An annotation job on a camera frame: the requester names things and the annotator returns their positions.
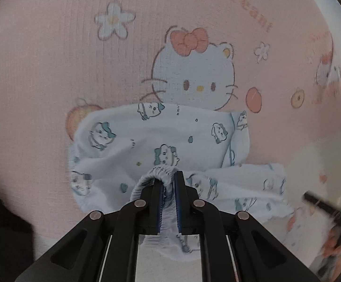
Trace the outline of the light blue cartoon print shorts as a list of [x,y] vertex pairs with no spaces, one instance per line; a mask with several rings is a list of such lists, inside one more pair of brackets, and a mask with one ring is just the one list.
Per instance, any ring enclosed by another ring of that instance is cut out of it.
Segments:
[[175,261],[200,257],[197,235],[178,230],[174,174],[200,199],[227,213],[247,211],[259,222],[286,218],[285,170],[246,163],[245,111],[218,112],[178,104],[139,103],[99,110],[83,119],[70,148],[70,184],[84,212],[118,211],[152,178],[164,187],[159,234],[141,243]]

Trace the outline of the black garment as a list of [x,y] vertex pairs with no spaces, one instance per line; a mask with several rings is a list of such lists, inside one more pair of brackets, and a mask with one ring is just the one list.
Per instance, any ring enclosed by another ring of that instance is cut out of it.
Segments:
[[32,225],[0,200],[0,281],[15,281],[34,263],[33,240]]

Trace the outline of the pink white Hello Kitty blanket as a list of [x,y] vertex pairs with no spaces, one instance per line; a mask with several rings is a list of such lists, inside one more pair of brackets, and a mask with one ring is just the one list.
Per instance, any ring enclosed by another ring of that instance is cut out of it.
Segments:
[[41,256],[86,213],[70,148],[90,113],[139,103],[245,111],[246,163],[280,164],[267,227],[316,273],[341,207],[338,0],[0,0],[0,198]]

